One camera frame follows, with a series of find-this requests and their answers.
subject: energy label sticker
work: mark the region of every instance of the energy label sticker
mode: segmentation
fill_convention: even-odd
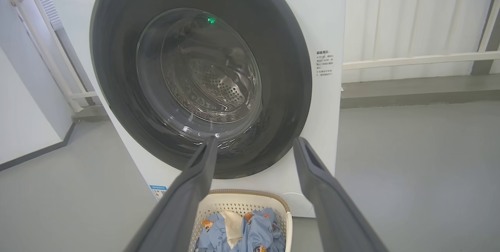
[[[164,186],[152,186],[150,185],[151,190],[155,194],[155,197],[157,197],[158,201],[163,197],[163,195],[166,192],[166,188]]]

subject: white cloth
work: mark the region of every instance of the white cloth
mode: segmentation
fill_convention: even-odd
[[[231,211],[222,211],[220,214],[224,217],[227,244],[233,249],[241,239],[241,222],[243,218],[238,213]]]

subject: front-load washing machine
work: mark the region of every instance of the front-load washing machine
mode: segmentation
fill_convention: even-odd
[[[335,170],[345,0],[53,0],[146,183],[168,189],[218,138],[212,189],[313,217],[292,140]]]

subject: gray floor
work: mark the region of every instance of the gray floor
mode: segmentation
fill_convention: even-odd
[[[66,147],[0,172],[0,251],[119,252],[155,204],[111,122],[80,123]],[[319,239],[294,219],[292,251]]]
[[[500,251],[500,102],[339,122],[336,177],[389,251]],[[67,147],[0,172],[0,251],[119,252],[156,203],[112,124],[77,124]],[[322,250],[316,221],[294,218],[305,250]]]

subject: washing machine door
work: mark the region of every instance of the washing machine door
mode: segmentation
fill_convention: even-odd
[[[91,53],[116,118],[178,169],[215,135],[215,178],[260,172],[309,111],[309,53],[285,0],[96,0]]]

